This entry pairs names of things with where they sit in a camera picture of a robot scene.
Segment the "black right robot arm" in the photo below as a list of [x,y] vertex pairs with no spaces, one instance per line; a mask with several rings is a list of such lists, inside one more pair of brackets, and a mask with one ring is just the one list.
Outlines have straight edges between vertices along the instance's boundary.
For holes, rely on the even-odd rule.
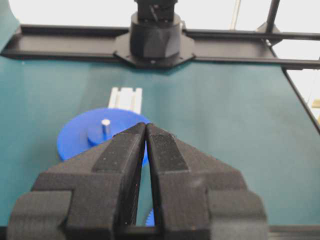
[[137,68],[169,69],[195,57],[195,41],[183,34],[175,0],[138,0],[128,33],[114,54]]

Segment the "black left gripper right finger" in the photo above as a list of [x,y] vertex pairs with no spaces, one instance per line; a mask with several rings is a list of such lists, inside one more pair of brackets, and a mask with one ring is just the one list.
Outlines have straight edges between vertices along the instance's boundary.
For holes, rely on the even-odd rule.
[[266,240],[261,198],[242,173],[149,123],[155,224],[166,240]]

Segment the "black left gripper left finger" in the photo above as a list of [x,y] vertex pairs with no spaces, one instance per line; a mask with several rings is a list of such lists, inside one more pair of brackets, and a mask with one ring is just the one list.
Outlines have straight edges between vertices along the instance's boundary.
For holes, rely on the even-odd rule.
[[40,173],[20,196],[9,240],[112,240],[137,215],[144,123]]

